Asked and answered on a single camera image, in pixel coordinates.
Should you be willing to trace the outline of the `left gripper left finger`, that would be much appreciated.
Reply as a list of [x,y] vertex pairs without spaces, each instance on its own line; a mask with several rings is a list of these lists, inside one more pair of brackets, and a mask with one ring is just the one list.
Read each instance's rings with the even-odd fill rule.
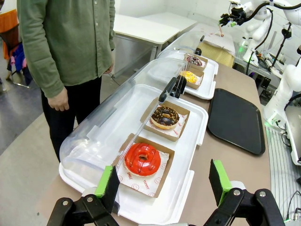
[[63,197],[56,201],[48,226],[117,226],[111,215],[120,205],[115,201],[119,188],[115,166],[106,166],[94,192],[80,197],[77,201]]

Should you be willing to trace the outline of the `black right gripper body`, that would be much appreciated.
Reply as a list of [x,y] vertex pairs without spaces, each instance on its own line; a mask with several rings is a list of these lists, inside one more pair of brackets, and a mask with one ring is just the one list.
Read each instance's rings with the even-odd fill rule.
[[246,12],[243,10],[243,8],[232,8],[228,17],[228,22],[236,25],[242,25],[245,22],[245,19]]

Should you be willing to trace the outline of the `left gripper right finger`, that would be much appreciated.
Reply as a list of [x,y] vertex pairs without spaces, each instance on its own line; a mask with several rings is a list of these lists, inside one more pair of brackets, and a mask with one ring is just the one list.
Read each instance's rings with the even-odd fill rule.
[[250,226],[283,226],[284,220],[269,189],[250,193],[231,184],[220,160],[210,162],[209,180],[217,209],[206,226],[230,226],[236,218],[244,218]]

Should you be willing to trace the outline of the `person's right hand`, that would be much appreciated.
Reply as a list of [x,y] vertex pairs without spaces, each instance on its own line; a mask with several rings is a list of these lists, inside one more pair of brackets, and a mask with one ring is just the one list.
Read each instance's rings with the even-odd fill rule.
[[58,95],[52,98],[48,98],[48,104],[52,109],[55,109],[56,111],[63,112],[69,110],[67,89],[63,88]]

